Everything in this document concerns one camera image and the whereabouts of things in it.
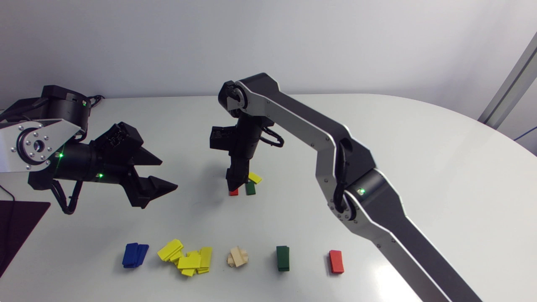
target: metal frame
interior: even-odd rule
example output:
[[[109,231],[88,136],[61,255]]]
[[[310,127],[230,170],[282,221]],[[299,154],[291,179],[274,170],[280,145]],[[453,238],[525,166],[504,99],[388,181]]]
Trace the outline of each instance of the metal frame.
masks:
[[[0,172],[40,171],[80,127],[64,119],[43,119],[0,126]],[[34,149],[39,141],[40,151]]]
[[[494,128],[505,120],[537,77],[537,33],[478,121]]]
[[[266,74],[235,84],[244,91],[245,104],[228,98],[228,110],[239,107],[249,115],[267,117],[315,149],[315,174],[330,210],[352,233],[371,240],[422,300],[481,301],[406,217],[397,192],[347,127],[283,94]],[[342,140],[352,146],[346,159],[346,182],[351,185],[345,190],[346,209],[338,211],[332,199],[337,146]]]

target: yellow block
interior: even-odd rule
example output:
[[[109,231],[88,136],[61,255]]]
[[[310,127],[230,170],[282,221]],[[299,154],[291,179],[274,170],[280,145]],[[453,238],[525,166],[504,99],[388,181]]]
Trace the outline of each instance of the yellow block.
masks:
[[[181,274],[183,274],[185,276],[192,277],[192,276],[194,276],[195,272],[196,272],[196,269],[184,269],[184,270],[181,271]]]
[[[213,253],[212,247],[202,247],[200,250],[201,256],[201,268],[209,268],[211,266],[211,254]]]
[[[179,261],[179,258],[181,257],[183,257],[183,252],[181,250],[178,250],[170,256],[170,262],[177,263],[177,261]]]
[[[256,184],[260,183],[263,179],[259,177],[259,175],[255,174],[254,172],[250,172],[248,174],[248,179],[255,182]]]
[[[181,250],[182,248],[183,244],[178,239],[173,239],[172,241],[168,242],[166,246],[161,248],[157,252],[157,255],[161,258],[162,261],[168,261],[171,255],[173,255],[178,250]]]
[[[193,254],[199,255],[200,253],[197,250],[192,250],[192,251],[189,251],[188,253],[186,253],[186,256],[188,257],[188,256],[193,255]]]
[[[187,257],[179,258],[177,262],[178,269],[199,269],[201,263],[201,256],[199,254],[190,254]]]

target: wooden block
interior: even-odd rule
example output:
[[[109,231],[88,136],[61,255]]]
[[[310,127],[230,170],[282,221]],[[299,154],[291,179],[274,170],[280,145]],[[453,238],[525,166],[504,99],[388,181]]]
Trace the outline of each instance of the wooden block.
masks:
[[[189,277],[194,276],[195,273],[196,273],[196,269],[184,269],[181,271],[181,274],[185,276],[189,276]]]
[[[340,250],[330,251],[330,266],[332,268],[332,274],[343,274],[345,272]]]
[[[157,255],[160,257],[162,261],[168,261],[170,259],[170,256],[175,254],[178,250],[181,250],[183,248],[183,244],[178,239],[173,239],[172,241],[168,242],[163,248],[161,248]]]
[[[190,256],[179,258],[177,262],[178,269],[199,269],[201,263],[201,256],[191,252]]]
[[[241,249],[241,255],[242,255],[242,259],[244,259],[244,262],[248,262],[248,253],[246,252],[246,250],[244,249]]]
[[[231,253],[229,253],[228,255],[228,265],[230,267],[234,267],[235,266],[235,262],[233,262],[233,257],[231,256]]]
[[[289,247],[277,246],[276,256],[278,257],[278,271],[289,271]]]
[[[255,182],[256,184],[260,183],[263,179],[259,177],[259,175],[255,174],[254,172],[250,172],[248,174],[248,179]]]
[[[244,263],[244,259],[241,255],[241,249],[239,247],[234,247],[231,249],[231,256],[233,257],[233,262],[235,262],[236,267],[240,267]]]
[[[211,256],[213,254],[213,248],[212,247],[202,247],[200,249],[200,256],[201,256],[201,268],[209,268],[211,266]]]
[[[170,259],[168,261],[173,262],[177,264],[177,261],[179,261],[179,258],[183,257],[183,252],[181,250],[178,250],[173,255],[170,256]]]
[[[254,182],[248,182],[245,187],[246,187],[246,195],[256,194],[256,184]]]

